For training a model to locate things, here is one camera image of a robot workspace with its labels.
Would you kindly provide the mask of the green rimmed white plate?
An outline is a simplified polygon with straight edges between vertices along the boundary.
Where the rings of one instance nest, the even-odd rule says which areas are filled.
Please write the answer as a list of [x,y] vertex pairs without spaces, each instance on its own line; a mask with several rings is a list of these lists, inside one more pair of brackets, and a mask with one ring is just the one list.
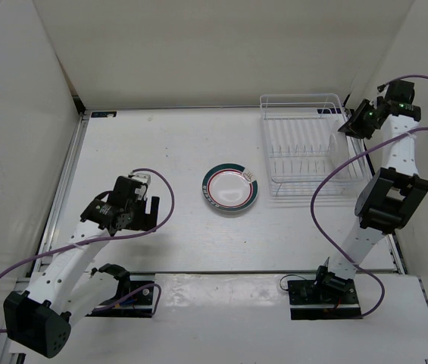
[[213,206],[212,204],[210,204],[208,201],[204,201],[204,205],[214,214],[225,217],[225,218],[236,218],[242,215],[247,214],[248,212],[250,212],[255,206],[256,206],[256,202],[252,203],[251,205],[240,209],[239,211],[224,211],[222,209],[218,209],[215,206]]

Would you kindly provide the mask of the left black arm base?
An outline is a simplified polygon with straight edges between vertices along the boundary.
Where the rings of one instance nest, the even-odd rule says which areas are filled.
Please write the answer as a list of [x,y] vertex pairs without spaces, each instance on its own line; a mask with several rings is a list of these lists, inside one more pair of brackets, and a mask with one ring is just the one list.
[[101,303],[90,316],[149,319],[158,309],[161,294],[154,275],[133,275],[120,282],[115,296]]

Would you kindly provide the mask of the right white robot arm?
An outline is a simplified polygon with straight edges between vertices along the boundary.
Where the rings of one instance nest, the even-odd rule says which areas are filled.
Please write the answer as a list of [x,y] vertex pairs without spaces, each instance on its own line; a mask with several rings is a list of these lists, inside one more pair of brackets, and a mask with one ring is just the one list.
[[311,293],[320,303],[344,296],[351,288],[357,267],[386,235],[403,228],[428,192],[428,180],[419,177],[415,142],[408,132],[417,128],[420,107],[414,105],[414,84],[395,80],[371,102],[355,110],[339,132],[369,139],[380,131],[383,139],[400,139],[383,148],[383,164],[361,191],[355,205],[355,223],[340,251],[317,270]]

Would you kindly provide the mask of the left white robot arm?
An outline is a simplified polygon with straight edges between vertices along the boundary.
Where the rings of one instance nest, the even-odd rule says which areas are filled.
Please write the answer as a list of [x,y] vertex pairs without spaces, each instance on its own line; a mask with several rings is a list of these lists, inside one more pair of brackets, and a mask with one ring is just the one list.
[[130,273],[105,264],[80,279],[95,256],[122,230],[150,231],[158,221],[160,199],[147,199],[151,177],[119,176],[109,194],[94,198],[80,216],[65,250],[23,293],[12,292],[4,302],[8,338],[46,357],[64,348],[71,328],[102,303],[122,303],[130,295]]

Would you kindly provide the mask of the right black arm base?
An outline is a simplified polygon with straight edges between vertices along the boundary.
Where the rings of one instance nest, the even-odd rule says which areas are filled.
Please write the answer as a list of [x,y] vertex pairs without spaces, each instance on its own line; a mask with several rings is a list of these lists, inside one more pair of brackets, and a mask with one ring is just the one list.
[[285,275],[280,289],[289,296],[290,318],[293,321],[357,319],[361,315],[355,284],[348,281],[344,293],[322,291],[314,279],[301,275]]

